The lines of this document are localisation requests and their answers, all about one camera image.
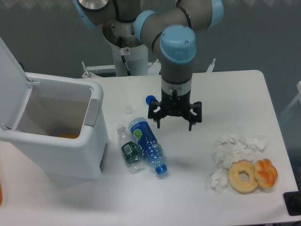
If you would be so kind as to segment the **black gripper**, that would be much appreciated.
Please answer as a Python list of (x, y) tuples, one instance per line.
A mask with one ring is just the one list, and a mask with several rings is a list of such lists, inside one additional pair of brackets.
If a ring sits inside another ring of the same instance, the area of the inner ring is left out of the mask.
[(148, 118), (153, 119), (160, 128), (160, 120), (166, 116), (183, 117), (189, 122), (189, 131), (192, 126), (202, 122), (202, 102), (190, 104), (190, 93), (179, 96), (175, 92), (171, 95), (161, 91), (161, 102), (151, 99), (148, 109)]

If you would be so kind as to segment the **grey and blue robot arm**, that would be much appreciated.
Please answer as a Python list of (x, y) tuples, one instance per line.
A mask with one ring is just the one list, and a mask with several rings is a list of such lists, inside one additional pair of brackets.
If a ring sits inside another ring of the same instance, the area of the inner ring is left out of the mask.
[(166, 116), (202, 121), (201, 102), (190, 102), (195, 32), (218, 24), (224, 15), (220, 0), (179, 0), (175, 9), (159, 14), (142, 11), (138, 0), (76, 0), (74, 5), (88, 26), (110, 25), (120, 47), (145, 45), (161, 63), (161, 100), (151, 100), (148, 118)]

